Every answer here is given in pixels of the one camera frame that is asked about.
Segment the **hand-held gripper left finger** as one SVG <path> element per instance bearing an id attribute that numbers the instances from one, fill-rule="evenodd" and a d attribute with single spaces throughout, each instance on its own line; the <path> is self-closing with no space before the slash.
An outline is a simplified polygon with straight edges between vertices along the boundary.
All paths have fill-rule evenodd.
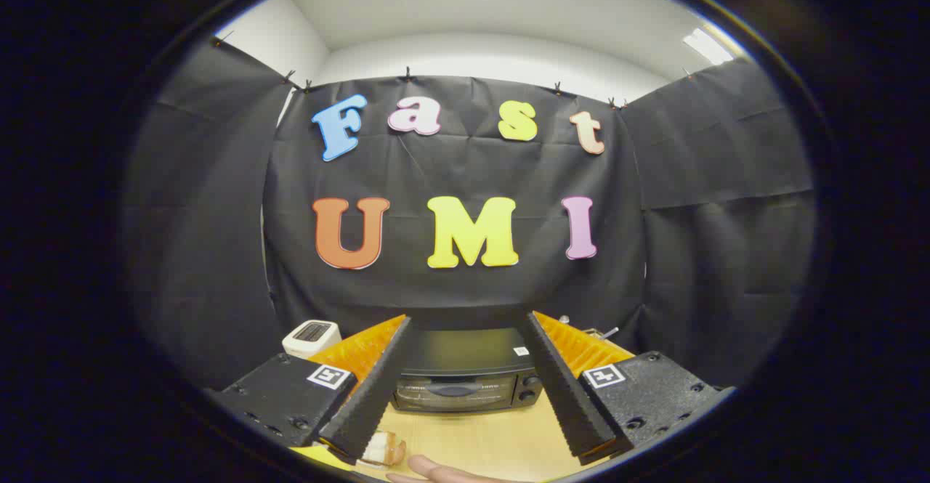
<path id="1" fill-rule="evenodd" d="M 322 444 L 340 462 L 360 460 L 413 349 L 406 315 L 368 328 L 306 360 L 276 354 L 211 401 L 285 449 Z"/>

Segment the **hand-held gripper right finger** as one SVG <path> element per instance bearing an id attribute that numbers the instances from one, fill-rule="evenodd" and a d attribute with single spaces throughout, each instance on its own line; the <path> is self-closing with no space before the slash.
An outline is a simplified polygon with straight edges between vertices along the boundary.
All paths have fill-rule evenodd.
<path id="1" fill-rule="evenodd" d="M 667 354 L 632 354 L 542 313 L 527 313 L 517 328 L 580 464 L 647 449 L 734 393 Z"/>

